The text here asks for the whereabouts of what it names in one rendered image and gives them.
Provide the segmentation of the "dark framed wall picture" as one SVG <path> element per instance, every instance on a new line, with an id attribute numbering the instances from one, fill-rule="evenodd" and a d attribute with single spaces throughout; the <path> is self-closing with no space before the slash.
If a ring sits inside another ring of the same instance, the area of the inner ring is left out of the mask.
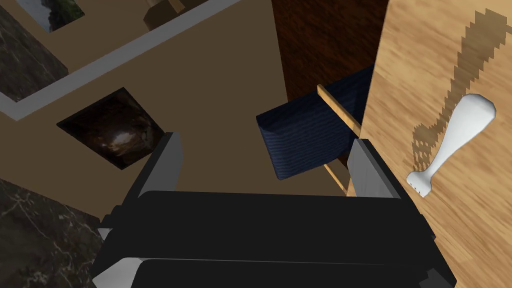
<path id="1" fill-rule="evenodd" d="M 154 151 L 165 131 L 124 87 L 61 120 L 57 126 L 123 170 Z"/>

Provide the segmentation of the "landscape wall picture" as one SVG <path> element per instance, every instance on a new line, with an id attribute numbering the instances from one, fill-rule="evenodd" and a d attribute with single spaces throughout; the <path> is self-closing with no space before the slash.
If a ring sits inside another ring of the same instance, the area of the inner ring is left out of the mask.
<path id="1" fill-rule="evenodd" d="M 75 0 L 15 0 L 46 33 L 52 33 L 83 17 Z"/>

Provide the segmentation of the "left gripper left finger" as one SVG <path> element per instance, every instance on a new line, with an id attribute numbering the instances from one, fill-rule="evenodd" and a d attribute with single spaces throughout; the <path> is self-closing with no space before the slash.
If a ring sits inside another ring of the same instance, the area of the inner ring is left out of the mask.
<path id="1" fill-rule="evenodd" d="M 148 191 L 174 191 L 183 160 L 183 147 L 179 133 L 166 133 L 136 177 L 122 205 L 133 202 Z"/>

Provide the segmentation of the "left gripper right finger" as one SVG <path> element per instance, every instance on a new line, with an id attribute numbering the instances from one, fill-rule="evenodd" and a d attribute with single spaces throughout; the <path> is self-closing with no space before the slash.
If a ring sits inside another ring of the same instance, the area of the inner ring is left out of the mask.
<path id="1" fill-rule="evenodd" d="M 367 139 L 355 139 L 347 161 L 355 195 L 365 198 L 400 199 L 400 194 L 370 152 L 367 143 Z"/>

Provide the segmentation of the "white fork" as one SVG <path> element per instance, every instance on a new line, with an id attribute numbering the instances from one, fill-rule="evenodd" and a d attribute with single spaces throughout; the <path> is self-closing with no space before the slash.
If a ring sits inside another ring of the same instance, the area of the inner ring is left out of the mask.
<path id="1" fill-rule="evenodd" d="M 466 94 L 453 109 L 443 140 L 430 165 L 423 171 L 408 174 L 407 183 L 421 197 L 432 190 L 432 177 L 435 172 L 458 149 L 482 132 L 496 117 L 493 102 L 480 94 Z"/>

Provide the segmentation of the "dark blue chair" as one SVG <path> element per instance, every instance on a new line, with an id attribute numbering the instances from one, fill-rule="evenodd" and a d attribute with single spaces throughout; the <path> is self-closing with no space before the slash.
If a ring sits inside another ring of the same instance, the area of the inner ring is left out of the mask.
<path id="1" fill-rule="evenodd" d="M 338 158 L 348 155 L 359 133 L 317 91 L 263 112 L 256 121 L 279 180 L 324 167 L 346 195 L 350 175 Z"/>

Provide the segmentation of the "light wooden table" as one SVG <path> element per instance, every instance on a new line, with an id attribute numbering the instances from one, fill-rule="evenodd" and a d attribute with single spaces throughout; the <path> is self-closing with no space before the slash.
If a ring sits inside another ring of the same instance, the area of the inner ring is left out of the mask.
<path id="1" fill-rule="evenodd" d="M 421 197 L 407 174 L 431 162 L 468 93 L 496 118 Z M 456 288 L 512 288 L 512 0 L 389 0 L 361 136 L 425 215 Z"/>

